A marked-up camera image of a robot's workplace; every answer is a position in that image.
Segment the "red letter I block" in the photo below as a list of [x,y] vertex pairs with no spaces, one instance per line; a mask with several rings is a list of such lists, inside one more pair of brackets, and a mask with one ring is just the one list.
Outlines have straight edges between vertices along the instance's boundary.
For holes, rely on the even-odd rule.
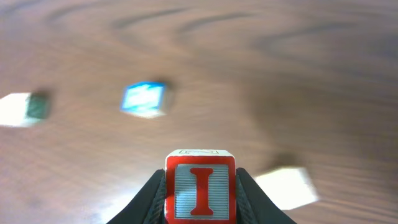
[[230,152],[171,152],[165,159],[165,187],[166,223],[236,223],[236,160]]

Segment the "blue number 2 block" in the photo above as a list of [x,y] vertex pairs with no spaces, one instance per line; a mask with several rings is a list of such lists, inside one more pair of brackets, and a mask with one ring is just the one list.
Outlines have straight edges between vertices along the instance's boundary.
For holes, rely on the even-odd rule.
[[170,88],[164,82],[139,82],[125,87],[121,112],[152,119],[166,114],[170,104]]

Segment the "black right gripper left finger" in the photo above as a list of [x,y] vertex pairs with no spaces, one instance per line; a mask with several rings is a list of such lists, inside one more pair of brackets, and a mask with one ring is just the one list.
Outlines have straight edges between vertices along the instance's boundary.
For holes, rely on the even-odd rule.
[[143,224],[165,171],[156,170],[134,198],[107,224]]

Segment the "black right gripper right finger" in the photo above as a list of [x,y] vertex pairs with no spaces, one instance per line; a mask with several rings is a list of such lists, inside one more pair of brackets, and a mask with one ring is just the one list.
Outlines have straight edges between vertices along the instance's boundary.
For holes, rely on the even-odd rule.
[[237,224],[296,224],[243,168],[236,169]]

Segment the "white block blue edge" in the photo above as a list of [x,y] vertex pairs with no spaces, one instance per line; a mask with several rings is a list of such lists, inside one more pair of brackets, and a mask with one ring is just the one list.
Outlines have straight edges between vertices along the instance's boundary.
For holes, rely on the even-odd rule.
[[259,175],[254,180],[281,210],[293,210],[319,200],[318,192],[304,167],[281,167]]

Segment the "white block with green side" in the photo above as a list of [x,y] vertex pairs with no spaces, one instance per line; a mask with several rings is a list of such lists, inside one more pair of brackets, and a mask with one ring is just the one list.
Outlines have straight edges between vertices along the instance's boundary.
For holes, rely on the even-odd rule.
[[44,92],[10,93],[1,98],[1,126],[28,128],[48,118],[50,97]]

